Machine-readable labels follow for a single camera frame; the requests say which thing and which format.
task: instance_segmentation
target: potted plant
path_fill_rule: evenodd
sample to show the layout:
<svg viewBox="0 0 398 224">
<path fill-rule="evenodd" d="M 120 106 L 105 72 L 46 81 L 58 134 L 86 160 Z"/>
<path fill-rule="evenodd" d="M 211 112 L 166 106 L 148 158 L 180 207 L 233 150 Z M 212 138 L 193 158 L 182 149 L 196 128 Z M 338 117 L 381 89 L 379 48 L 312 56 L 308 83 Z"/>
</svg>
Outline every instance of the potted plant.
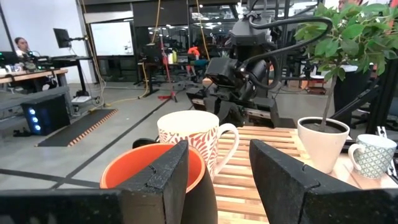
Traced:
<svg viewBox="0 0 398 224">
<path fill-rule="evenodd" d="M 322 117 L 301 118 L 298 121 L 298 135 L 310 154 L 315 167 L 322 172 L 333 170 L 340 154 L 349 127 L 339 121 L 327 119 L 333 89 L 339 78 L 345 79 L 343 65 L 354 65 L 356 72 L 367 72 L 369 64 L 377 65 L 377 74 L 384 72 L 386 60 L 398 58 L 392 50 L 398 48 L 398 31 L 394 18 L 397 8 L 383 4 L 347 5 L 341 11 L 319 4 L 316 16 L 330 18 L 331 32 L 319 42 L 309 45 L 306 54 L 318 64 L 318 69 L 328 71 L 325 81 L 331 80 Z M 297 40 L 310 40 L 326 29 L 322 23 L 306 23 L 297 31 Z"/>
</svg>

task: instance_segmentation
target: green patterned mug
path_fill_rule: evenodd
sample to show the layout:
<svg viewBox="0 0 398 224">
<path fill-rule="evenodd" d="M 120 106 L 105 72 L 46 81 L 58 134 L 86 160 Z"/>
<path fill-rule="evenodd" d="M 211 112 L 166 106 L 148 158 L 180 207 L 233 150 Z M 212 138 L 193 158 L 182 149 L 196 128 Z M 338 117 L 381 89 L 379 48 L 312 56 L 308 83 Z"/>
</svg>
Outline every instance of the green patterned mug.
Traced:
<svg viewBox="0 0 398 224">
<path fill-rule="evenodd" d="M 348 149 L 355 172 L 370 178 L 379 179 L 387 171 L 397 143 L 373 134 L 360 134 Z"/>
</svg>

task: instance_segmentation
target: robot frame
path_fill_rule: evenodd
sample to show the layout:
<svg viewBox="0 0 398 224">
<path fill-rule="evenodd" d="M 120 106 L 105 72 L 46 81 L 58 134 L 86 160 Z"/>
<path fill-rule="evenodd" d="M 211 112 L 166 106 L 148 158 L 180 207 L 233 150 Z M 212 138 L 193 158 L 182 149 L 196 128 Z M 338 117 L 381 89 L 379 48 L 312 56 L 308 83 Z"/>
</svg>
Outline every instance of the robot frame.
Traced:
<svg viewBox="0 0 398 224">
<path fill-rule="evenodd" d="M 229 58 L 212 58 L 205 76 L 213 84 L 206 89 L 191 88 L 187 96 L 196 110 L 217 115 L 220 124 L 232 123 L 237 127 L 247 122 L 255 126 L 276 128 L 281 125 L 275 99 L 256 96 L 257 89 L 275 88 L 281 78 L 281 69 L 276 55 L 299 49 L 311 44 L 329 33 L 332 21 L 326 17 L 295 17 L 268 23 L 269 19 L 253 11 L 254 5 L 248 3 L 249 10 L 235 23 L 229 42 Z M 324 32 L 311 40 L 278 49 L 271 29 L 303 22 L 323 22 L 327 25 Z M 268 80 L 271 65 L 274 68 L 272 83 Z"/>
</svg>

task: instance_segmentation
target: soil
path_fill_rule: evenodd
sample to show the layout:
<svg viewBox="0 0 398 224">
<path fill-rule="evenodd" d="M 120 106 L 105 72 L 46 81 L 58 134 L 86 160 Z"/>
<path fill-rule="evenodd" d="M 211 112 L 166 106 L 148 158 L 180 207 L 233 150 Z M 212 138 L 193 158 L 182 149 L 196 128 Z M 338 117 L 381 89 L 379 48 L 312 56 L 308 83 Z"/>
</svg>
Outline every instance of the soil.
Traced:
<svg viewBox="0 0 398 224">
<path fill-rule="evenodd" d="M 320 124 L 303 124 L 303 126 L 314 131 L 319 131 Z M 323 133 L 339 134 L 342 133 L 342 131 L 334 127 L 326 126 Z"/>
</svg>

